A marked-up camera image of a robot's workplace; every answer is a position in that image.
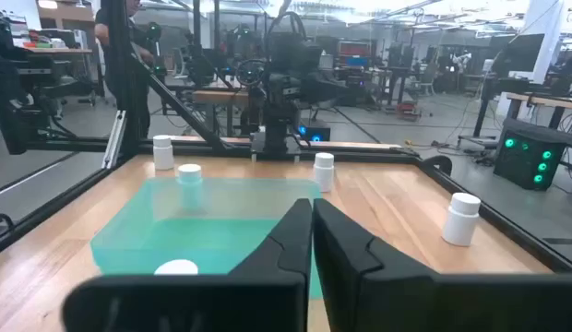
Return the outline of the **wooden desk with black legs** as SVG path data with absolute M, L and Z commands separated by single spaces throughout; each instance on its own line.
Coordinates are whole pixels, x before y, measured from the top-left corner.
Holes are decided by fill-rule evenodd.
M 479 115 L 471 138 L 479 138 L 481 136 L 483 119 L 490 99 L 502 94 L 505 94 L 506 98 L 510 100 L 510 110 L 507 113 L 508 118 L 518 118 L 522 102 L 526 102 L 526 106 L 531 108 L 542 104 L 554 108 L 549 127 L 556 128 L 562 119 L 564 109 L 572 110 L 572 96 L 569 93 L 564 94 L 564 91 L 565 89 L 555 86 L 547 88 L 543 85 L 532 84 L 526 78 L 485 77 L 482 84 Z

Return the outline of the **silver aluminium extrusion bar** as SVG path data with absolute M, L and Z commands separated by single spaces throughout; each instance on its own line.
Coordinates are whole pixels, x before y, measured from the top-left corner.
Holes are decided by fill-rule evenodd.
M 124 139 L 124 131 L 126 124 L 126 111 L 118 110 L 114 117 L 113 127 L 108 139 L 106 150 L 103 155 L 101 168 L 103 170 L 112 169 L 119 156 L 119 150 Z

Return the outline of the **brown wooden cabinet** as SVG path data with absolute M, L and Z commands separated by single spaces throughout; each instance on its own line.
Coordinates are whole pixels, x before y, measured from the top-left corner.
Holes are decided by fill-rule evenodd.
M 44 29 L 63 29 L 66 22 L 92 22 L 90 0 L 36 0 L 41 26 Z

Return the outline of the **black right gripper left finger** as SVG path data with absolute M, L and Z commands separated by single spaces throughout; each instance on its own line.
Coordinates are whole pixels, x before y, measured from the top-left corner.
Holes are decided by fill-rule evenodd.
M 66 332 L 305 332 L 313 212 L 298 199 L 225 275 L 118 275 L 66 296 Z

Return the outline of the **black computer with green lights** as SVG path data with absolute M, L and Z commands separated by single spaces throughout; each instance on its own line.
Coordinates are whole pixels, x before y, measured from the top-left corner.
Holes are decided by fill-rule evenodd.
M 526 190 L 546 191 L 565 148 L 562 143 L 506 131 L 496 155 L 494 174 Z

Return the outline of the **person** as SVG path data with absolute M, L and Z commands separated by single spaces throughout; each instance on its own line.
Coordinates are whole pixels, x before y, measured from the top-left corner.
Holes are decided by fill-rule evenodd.
M 137 45 L 138 53 L 141 59 L 148 65 L 153 64 L 153 54 L 147 49 L 148 41 L 146 33 L 139 29 L 134 22 L 133 16 L 141 7 L 141 0 L 124 0 L 126 7 L 126 14 L 128 16 L 128 27 L 130 28 L 130 40 Z M 108 25 L 109 11 L 104 7 L 107 0 L 101 0 L 101 8 L 97 11 L 95 16 L 94 32 L 97 40 L 99 41 L 105 63 L 105 83 L 108 90 L 114 95 L 115 98 L 119 97 L 117 87 L 115 85 L 116 70 L 115 59 L 111 55 L 110 43 L 110 28 Z M 149 83 L 142 77 L 135 79 L 135 100 L 137 102 L 137 115 L 139 118 L 140 129 L 138 130 L 141 138 L 147 138 L 150 127 L 150 113 L 148 106 Z

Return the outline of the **black computer monitor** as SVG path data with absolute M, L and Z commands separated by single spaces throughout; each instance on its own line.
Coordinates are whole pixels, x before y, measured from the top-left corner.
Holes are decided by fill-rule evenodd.
M 532 72 L 544 39 L 543 34 L 494 36 L 490 47 L 497 51 L 492 72 L 507 77 L 510 71 Z

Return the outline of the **translucent green plastic basket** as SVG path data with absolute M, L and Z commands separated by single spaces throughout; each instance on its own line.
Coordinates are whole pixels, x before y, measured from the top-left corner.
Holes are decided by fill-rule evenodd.
M 226 274 L 257 248 L 299 198 L 321 196 L 304 179 L 151 178 L 93 237 L 103 274 L 152 274 L 175 259 Z

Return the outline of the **black computer with blue lights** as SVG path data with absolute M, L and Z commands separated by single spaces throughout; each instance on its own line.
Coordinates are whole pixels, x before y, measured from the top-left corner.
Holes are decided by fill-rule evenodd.
M 331 127 L 319 119 L 302 119 L 298 131 L 308 141 L 329 141 L 331 136 Z

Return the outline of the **black workstation equipment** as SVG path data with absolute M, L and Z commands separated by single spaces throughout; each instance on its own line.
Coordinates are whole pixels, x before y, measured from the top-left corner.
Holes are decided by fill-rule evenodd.
M 18 111 L 30 99 L 17 67 L 18 62 L 28 60 L 29 53 L 14 44 L 10 22 L 0 12 L 0 131 L 11 155 L 25 153 L 29 140 Z

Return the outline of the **white pill bottle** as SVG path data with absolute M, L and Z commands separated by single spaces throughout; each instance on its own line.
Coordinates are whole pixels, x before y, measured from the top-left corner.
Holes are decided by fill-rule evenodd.
M 191 260 L 174 259 L 160 265 L 155 275 L 197 275 L 198 266 Z
M 315 154 L 314 179 L 322 193 L 330 192 L 334 183 L 334 155 L 326 152 Z
M 198 164 L 183 164 L 178 168 L 177 183 L 180 186 L 181 202 L 186 210 L 198 210 L 203 200 L 202 168 Z
M 453 194 L 447 209 L 442 238 L 450 244 L 468 247 L 479 221 L 481 199 L 467 193 Z
M 169 171 L 174 168 L 172 138 L 157 135 L 152 138 L 153 162 L 156 171 Z

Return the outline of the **black office chair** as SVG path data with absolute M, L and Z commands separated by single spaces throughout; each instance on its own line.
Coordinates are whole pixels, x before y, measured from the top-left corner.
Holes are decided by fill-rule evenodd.
M 79 97 L 79 102 L 96 104 L 98 97 L 104 96 L 103 85 L 94 80 L 87 68 L 78 69 L 69 62 L 57 62 L 50 74 L 43 74 L 35 92 L 44 98 L 62 99 L 67 96 Z

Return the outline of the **red tool cabinet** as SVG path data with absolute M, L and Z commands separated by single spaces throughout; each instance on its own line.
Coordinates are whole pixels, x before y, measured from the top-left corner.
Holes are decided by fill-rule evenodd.
M 339 41 L 337 64 L 339 67 L 368 67 L 372 59 L 369 41 Z

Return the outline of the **wooden workbench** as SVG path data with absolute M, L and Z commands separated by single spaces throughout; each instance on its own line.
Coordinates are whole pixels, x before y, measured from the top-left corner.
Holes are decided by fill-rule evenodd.
M 240 115 L 248 106 L 248 91 L 236 81 L 228 88 L 216 79 L 198 89 L 178 77 L 168 77 L 167 89 L 188 108 L 188 111 L 214 133 L 235 137 L 241 134 Z

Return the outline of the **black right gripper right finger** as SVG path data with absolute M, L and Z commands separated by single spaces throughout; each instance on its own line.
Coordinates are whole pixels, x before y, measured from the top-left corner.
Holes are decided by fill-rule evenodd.
M 332 332 L 572 332 L 572 273 L 440 274 L 314 202 Z

